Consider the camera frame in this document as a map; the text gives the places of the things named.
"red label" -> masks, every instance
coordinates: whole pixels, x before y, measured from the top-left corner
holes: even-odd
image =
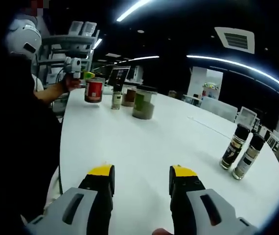
[[[99,100],[101,98],[102,82],[88,82],[86,86],[86,95],[91,100]]]

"black ceiling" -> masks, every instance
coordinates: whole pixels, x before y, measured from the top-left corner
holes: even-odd
[[[115,61],[107,53],[122,55],[119,60],[159,55],[174,62],[194,54],[238,61],[279,77],[279,1],[151,0],[116,22],[137,1],[51,0],[51,31],[67,34],[73,20],[96,22],[103,41],[95,50],[95,61]],[[252,31],[255,54],[224,48],[216,26]]]

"red can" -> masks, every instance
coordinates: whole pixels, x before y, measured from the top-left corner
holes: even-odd
[[[102,100],[103,82],[100,79],[89,79],[86,81],[84,99],[89,103],[99,103]]]

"white table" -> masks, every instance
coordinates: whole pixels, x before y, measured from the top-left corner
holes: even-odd
[[[151,120],[132,117],[132,108],[110,107],[110,95],[90,104],[83,89],[71,92],[60,147],[64,191],[77,187],[92,168],[115,165],[110,234],[148,235],[156,228],[173,232],[168,194],[173,164],[193,169],[206,188],[235,207],[237,216],[258,227],[278,205],[279,163],[267,144],[242,181],[220,167],[234,123],[161,94]]]

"human hand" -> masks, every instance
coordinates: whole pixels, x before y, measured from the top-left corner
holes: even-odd
[[[70,92],[76,88],[80,88],[81,81],[78,78],[73,78],[73,74],[67,73],[64,77],[65,88]]]
[[[156,229],[152,235],[172,235],[171,233],[167,232],[164,229]]]

